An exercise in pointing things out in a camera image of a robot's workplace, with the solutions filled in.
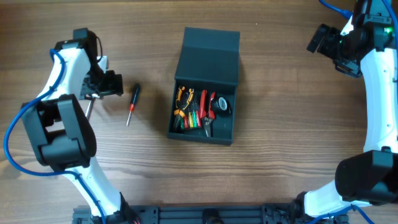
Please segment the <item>wood grain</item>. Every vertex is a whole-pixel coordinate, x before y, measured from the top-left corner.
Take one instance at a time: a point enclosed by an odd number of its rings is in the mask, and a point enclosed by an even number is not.
[[[345,24],[316,1],[88,1],[0,5],[1,136],[21,103],[45,85],[49,49],[88,27],[101,38],[110,69],[123,75],[125,94],[97,101],[90,123],[99,163],[132,205],[289,202],[331,181],[339,161],[362,152],[363,79],[305,50],[321,23]],[[165,137],[186,26],[241,32],[231,147]],[[135,82],[142,91],[127,128]],[[9,145],[24,167],[50,170],[36,162],[21,123]],[[63,177],[21,174],[2,152],[0,198],[0,223],[70,223],[72,209],[86,205]],[[366,211],[376,223],[397,223],[396,206]],[[357,213],[351,218],[364,223]]]

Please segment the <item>screwdriver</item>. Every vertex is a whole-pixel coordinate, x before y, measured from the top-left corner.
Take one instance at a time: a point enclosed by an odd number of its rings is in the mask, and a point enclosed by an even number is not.
[[[138,83],[136,83],[134,85],[134,88],[132,89],[132,95],[131,95],[131,100],[130,100],[130,109],[129,109],[130,113],[129,113],[129,118],[127,119],[126,126],[129,126],[129,124],[130,124],[131,115],[132,115],[132,112],[134,111],[134,108],[135,108],[137,100],[138,100],[139,89],[140,89],[140,86]]]

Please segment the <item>wooden table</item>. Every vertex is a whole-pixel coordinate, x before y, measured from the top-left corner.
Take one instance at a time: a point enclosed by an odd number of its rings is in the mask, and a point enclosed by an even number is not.
[[[88,27],[101,38],[110,69],[123,75],[125,94],[97,101],[90,123],[99,163],[131,205],[289,202],[333,180],[341,160],[362,153],[363,79],[305,50],[321,23],[345,24],[317,1],[15,2],[0,6],[0,136],[44,87],[49,49]],[[241,32],[231,147],[165,137],[187,26]],[[135,82],[140,102],[126,127]],[[21,122],[9,145],[24,167],[50,171],[37,163]],[[2,152],[0,158],[0,223],[70,223],[72,209],[86,205],[64,177],[21,174]],[[376,223],[398,222],[396,206],[365,211]],[[364,223],[358,213],[351,218]]]

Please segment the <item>open toolbox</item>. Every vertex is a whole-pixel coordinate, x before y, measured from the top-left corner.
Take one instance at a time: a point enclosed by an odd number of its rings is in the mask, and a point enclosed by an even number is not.
[[[175,73],[168,138],[224,145],[233,143],[236,89],[239,79],[239,38],[239,32],[185,28],[180,60]],[[203,90],[207,91],[205,101],[201,97]],[[180,91],[181,100],[178,101],[176,99]],[[201,101],[205,111],[204,117],[200,110]],[[184,111],[182,114],[188,119],[183,118],[179,111]],[[196,127],[192,125],[194,113],[199,116]],[[187,127],[183,120],[187,122],[189,118],[192,118],[191,124]]]

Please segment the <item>table surface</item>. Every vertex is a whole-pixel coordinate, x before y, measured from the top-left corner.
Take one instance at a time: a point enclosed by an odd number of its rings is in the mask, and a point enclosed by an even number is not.
[[[21,104],[44,87],[49,49],[88,27],[101,38],[109,68],[123,75],[125,94],[97,101],[90,123],[99,163],[131,205],[289,202],[333,180],[341,160],[362,153],[363,79],[306,51],[321,23],[345,24],[317,1],[15,2],[0,6],[0,136]],[[165,137],[184,27],[241,33],[230,147]],[[126,127],[135,82],[142,90]],[[24,167],[50,171],[36,161],[21,122],[9,146]],[[0,223],[70,223],[72,209],[86,205],[64,177],[25,175],[2,151],[0,158]],[[397,222],[396,206],[365,211],[376,223]],[[350,214],[352,223],[364,223]]]

